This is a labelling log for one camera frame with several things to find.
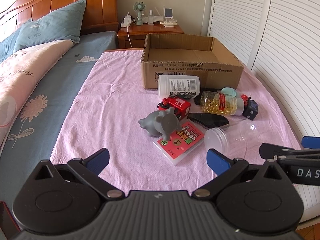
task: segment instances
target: nightstand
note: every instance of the nightstand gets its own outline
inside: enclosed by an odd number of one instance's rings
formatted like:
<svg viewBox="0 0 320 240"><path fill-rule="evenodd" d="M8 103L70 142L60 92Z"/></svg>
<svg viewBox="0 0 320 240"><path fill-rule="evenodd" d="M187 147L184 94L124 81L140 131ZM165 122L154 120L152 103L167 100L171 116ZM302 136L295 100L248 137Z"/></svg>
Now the nightstand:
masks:
<svg viewBox="0 0 320 240"><path fill-rule="evenodd" d="M144 23L143 25L139 26L131 24L131 26L128 27L128 32L133 48L143 48L144 40L148 33L184 33L179 25L175 25L174 27L164 27L158 22L155 24ZM128 39L127 28L121 28L118 31L118 41L120 49L131 48Z"/></svg>

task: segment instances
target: pillow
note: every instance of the pillow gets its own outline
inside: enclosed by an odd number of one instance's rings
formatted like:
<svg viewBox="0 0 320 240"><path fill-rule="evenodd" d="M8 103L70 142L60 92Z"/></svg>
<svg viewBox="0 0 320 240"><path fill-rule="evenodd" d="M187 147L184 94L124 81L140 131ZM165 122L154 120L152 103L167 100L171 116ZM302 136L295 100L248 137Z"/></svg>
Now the pillow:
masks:
<svg viewBox="0 0 320 240"><path fill-rule="evenodd" d="M20 30L21 27L19 27L9 37L5 38L2 42L0 42L0 63L13 54L14 45L16 43Z"/></svg>
<svg viewBox="0 0 320 240"><path fill-rule="evenodd" d="M80 41L86 0L79 0L22 26L14 52L57 40Z"/></svg>

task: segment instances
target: gray animal toy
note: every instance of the gray animal toy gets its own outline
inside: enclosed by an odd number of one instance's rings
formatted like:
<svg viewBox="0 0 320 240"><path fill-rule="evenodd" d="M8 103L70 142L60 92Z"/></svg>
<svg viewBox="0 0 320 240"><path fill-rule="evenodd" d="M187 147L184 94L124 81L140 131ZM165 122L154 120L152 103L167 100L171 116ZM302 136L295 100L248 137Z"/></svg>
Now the gray animal toy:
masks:
<svg viewBox="0 0 320 240"><path fill-rule="evenodd" d="M163 135L164 141L170 140L170 134L175 130L182 130L179 120L174 114L174 107L167 110L154 111L146 118L138 121L140 127L146 129L150 136Z"/></svg>

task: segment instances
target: wooden headboard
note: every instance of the wooden headboard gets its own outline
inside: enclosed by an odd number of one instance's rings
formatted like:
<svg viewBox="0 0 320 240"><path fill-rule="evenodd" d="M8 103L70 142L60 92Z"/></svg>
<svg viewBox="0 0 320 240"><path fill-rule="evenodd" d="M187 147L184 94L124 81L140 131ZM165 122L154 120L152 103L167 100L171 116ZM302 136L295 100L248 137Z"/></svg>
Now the wooden headboard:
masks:
<svg viewBox="0 0 320 240"><path fill-rule="evenodd" d="M0 13L0 41L13 33L24 22L37 20L53 10L77 0L17 0ZM117 31L117 0L87 0L81 34Z"/></svg>

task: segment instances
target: red toy truck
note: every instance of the red toy truck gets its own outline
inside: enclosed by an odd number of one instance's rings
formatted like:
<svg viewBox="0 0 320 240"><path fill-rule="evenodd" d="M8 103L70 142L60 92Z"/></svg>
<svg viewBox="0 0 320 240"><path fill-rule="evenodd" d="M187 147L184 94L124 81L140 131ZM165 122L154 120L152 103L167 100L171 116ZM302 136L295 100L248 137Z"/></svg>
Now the red toy truck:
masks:
<svg viewBox="0 0 320 240"><path fill-rule="evenodd" d="M164 98L162 102L158 104L159 110L166 110L170 107L174 107L174 114L178 120L182 120L189 113L191 104L182 98Z"/></svg>

